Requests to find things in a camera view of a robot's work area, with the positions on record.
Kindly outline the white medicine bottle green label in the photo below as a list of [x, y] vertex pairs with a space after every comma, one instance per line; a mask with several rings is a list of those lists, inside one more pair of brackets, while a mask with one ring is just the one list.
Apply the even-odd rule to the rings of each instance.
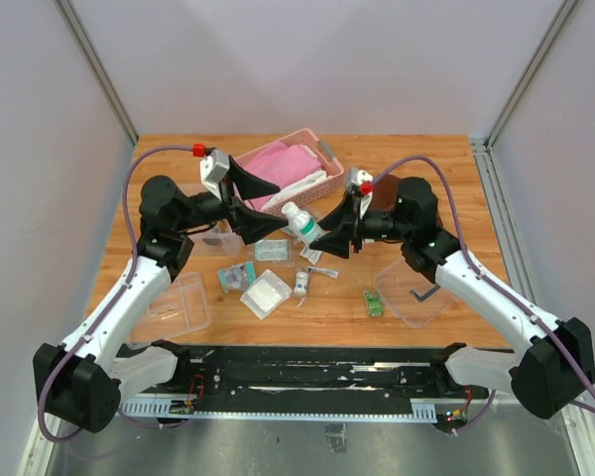
[[310, 245], [324, 235], [324, 230], [313, 216], [308, 211], [299, 208], [294, 202], [285, 203], [282, 207], [282, 214], [287, 219], [291, 231], [303, 244]]

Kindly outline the green medicine box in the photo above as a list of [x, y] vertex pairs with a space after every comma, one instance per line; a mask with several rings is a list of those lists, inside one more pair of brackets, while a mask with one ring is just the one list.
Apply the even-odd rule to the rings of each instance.
[[376, 291], [364, 291], [363, 299], [366, 305], [367, 314], [369, 317], [377, 317], [384, 315], [384, 307], [381, 297]]

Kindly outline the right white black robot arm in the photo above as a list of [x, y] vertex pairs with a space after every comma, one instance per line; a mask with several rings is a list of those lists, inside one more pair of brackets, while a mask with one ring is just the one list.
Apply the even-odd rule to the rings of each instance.
[[463, 386], [512, 394], [532, 415], [549, 419], [595, 383], [593, 342], [579, 318], [562, 320], [522, 297], [487, 270], [442, 227], [438, 199], [423, 178], [402, 178], [392, 209], [364, 206], [367, 182], [353, 184], [320, 220], [318, 251], [348, 258], [366, 239], [400, 244], [415, 272], [446, 290], [491, 323], [511, 345], [503, 354], [455, 343], [429, 372], [431, 388], [450, 397]]

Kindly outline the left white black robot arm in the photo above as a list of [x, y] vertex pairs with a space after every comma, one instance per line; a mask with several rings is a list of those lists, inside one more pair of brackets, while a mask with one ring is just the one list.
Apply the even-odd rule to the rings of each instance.
[[284, 218], [256, 211], [247, 201], [279, 187], [245, 171], [228, 154], [202, 147], [195, 152], [205, 190], [186, 195], [172, 178], [149, 178], [141, 189], [140, 228], [128, 231], [131, 258], [117, 283], [93, 313], [59, 345], [43, 344], [33, 358], [42, 435], [52, 434], [46, 417], [76, 431], [102, 430], [123, 402], [154, 385], [185, 390], [192, 380], [188, 351], [166, 340], [118, 360], [118, 351], [148, 307], [172, 284], [193, 250], [192, 230], [225, 220], [246, 244], [286, 226]]

